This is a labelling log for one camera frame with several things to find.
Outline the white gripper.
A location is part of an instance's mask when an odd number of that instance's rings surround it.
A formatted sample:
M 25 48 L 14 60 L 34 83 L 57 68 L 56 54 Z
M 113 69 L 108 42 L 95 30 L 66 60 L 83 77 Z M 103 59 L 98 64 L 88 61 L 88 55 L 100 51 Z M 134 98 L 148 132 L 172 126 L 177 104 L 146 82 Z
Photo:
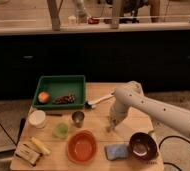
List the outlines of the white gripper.
M 124 105 L 119 101 L 115 101 L 110 107 L 109 124 L 106 126 L 106 131 L 115 131 L 115 127 L 119 125 L 128 116 L 129 106 Z

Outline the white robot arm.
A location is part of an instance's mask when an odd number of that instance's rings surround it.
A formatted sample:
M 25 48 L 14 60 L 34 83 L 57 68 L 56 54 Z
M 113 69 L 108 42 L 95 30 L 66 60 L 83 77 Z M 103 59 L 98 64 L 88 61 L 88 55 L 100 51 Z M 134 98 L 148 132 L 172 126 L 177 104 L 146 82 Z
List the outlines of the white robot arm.
M 136 81 L 118 86 L 113 96 L 115 102 L 110 107 L 108 131 L 114 130 L 133 107 L 190 139 L 190 110 L 144 96 L 141 84 Z

